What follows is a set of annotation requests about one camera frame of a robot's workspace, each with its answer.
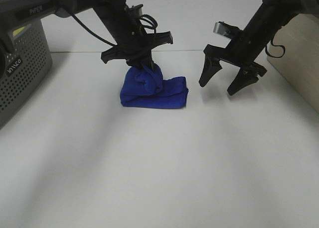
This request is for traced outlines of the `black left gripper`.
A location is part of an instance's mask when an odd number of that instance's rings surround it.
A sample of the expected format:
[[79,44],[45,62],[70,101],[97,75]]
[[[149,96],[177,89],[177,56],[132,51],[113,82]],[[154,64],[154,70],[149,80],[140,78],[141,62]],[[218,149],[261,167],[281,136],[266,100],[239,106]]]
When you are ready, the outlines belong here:
[[117,10],[106,3],[101,6],[101,21],[117,43],[102,52],[104,63],[111,60],[125,60],[126,64],[137,69],[143,66],[155,71],[152,50],[164,44],[173,44],[171,32],[157,32],[157,21],[150,15],[132,18],[128,7]]

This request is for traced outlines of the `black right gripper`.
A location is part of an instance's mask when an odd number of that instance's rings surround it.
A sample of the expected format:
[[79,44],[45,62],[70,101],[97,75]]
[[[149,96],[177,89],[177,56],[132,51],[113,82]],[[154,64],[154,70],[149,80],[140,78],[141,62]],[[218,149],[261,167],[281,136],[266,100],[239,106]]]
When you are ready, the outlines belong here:
[[199,85],[205,87],[209,80],[219,72],[224,61],[240,68],[227,92],[230,96],[241,89],[258,82],[267,70],[257,64],[255,59],[267,44],[267,19],[264,14],[255,14],[246,27],[237,33],[225,48],[208,44],[204,49],[205,59]]

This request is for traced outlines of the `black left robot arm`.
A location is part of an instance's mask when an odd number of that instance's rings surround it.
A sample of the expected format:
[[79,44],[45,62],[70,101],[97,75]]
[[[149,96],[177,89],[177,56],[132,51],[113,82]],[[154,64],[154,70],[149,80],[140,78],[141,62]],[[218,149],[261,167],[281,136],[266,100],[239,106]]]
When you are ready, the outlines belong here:
[[[129,7],[126,0],[0,0],[0,52],[15,50],[13,31],[54,14],[61,18],[73,17],[87,32],[111,48],[102,52],[104,63],[125,60],[129,66],[154,69],[152,50],[172,44],[171,32],[157,32],[157,21],[142,13],[142,4]],[[84,25],[76,14],[93,9],[110,35],[111,43]]]

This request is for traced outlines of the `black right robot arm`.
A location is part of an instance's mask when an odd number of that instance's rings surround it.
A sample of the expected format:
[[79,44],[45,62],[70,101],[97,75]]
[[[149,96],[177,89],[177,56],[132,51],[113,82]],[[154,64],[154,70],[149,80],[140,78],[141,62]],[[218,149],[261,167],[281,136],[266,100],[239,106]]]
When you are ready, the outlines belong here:
[[273,43],[276,33],[298,14],[318,14],[319,0],[262,0],[261,6],[241,30],[236,26],[219,21],[214,33],[230,39],[225,48],[208,44],[204,49],[205,60],[199,79],[201,87],[222,67],[220,61],[239,67],[239,72],[227,89],[234,95],[241,89],[258,82],[267,70],[255,62],[267,45]]

